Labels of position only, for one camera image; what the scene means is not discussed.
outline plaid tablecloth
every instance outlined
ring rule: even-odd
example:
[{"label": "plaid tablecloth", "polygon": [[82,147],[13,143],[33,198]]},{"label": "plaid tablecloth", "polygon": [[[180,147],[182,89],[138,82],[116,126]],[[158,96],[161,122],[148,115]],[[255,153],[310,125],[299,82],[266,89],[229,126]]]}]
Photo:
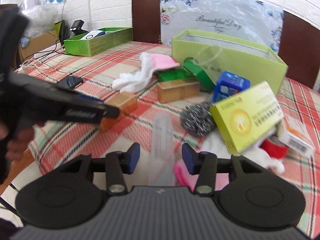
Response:
[{"label": "plaid tablecloth", "polygon": [[[131,41],[93,57],[57,55],[46,61],[51,66],[50,69],[33,69],[29,70],[28,74],[50,82],[57,82],[69,74],[82,77],[84,83],[76,90],[106,100],[118,93],[111,89],[111,83],[120,73],[139,69],[139,55],[143,51],[171,54],[171,48],[164,45]],[[45,174],[80,154],[91,153],[95,158],[103,157],[115,150],[126,151],[133,142],[138,142],[141,146],[141,158],[135,173],[127,178],[127,183],[147,185],[146,175],[154,115],[160,111],[171,115],[174,151],[176,159],[179,159],[183,143],[187,142],[193,148],[199,149],[203,141],[190,136],[181,127],[179,112],[186,105],[209,98],[209,94],[201,93],[196,98],[162,105],[157,100],[156,79],[154,79],[145,90],[138,93],[138,109],[108,131],[100,133],[96,127],[87,124],[48,122],[44,128],[36,129],[35,140],[30,144],[30,150],[39,164],[40,171]],[[286,78],[277,98],[284,113],[307,125],[316,146],[313,159],[289,153],[284,160],[285,173],[282,175],[304,193],[307,206],[299,228],[314,237],[320,233],[320,198],[317,183],[320,176],[320,96],[311,89]]]}]

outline red tape roll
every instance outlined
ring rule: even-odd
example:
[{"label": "red tape roll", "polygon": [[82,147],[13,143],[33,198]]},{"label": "red tape roll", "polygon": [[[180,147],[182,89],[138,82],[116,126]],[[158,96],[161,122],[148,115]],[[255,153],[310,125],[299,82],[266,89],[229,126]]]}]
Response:
[{"label": "red tape roll", "polygon": [[289,147],[279,141],[278,137],[273,135],[266,139],[260,146],[270,157],[282,159],[286,156]]}]

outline hand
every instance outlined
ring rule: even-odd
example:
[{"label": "hand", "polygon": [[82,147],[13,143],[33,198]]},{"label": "hand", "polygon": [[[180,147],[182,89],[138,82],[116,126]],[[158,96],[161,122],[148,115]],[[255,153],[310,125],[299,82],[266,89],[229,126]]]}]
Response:
[{"label": "hand", "polygon": [[[44,122],[39,123],[39,126],[44,126]],[[3,140],[7,137],[9,131],[7,127],[0,122],[0,140]],[[28,144],[33,140],[35,136],[35,131],[33,128],[26,128],[21,130],[17,138],[12,139],[7,144],[7,153],[5,155],[6,159],[10,162],[19,161],[23,157],[24,151],[27,149]]]}]

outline white box with barcode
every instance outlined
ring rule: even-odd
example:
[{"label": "white box with barcode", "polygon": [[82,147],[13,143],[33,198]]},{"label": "white box with barcode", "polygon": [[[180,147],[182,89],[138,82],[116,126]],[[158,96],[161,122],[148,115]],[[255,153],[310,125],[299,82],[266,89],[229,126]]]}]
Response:
[{"label": "white box with barcode", "polygon": [[313,157],[315,147],[306,126],[289,115],[284,115],[278,125],[278,139],[305,157]]}]

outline clear plastic bottle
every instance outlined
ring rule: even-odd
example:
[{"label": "clear plastic bottle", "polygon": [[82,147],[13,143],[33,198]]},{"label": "clear plastic bottle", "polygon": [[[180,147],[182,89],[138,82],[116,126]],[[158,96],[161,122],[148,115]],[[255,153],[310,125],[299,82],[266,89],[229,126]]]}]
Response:
[{"label": "clear plastic bottle", "polygon": [[173,128],[171,116],[160,112],[153,118],[152,146],[149,160],[149,186],[174,186]]}]

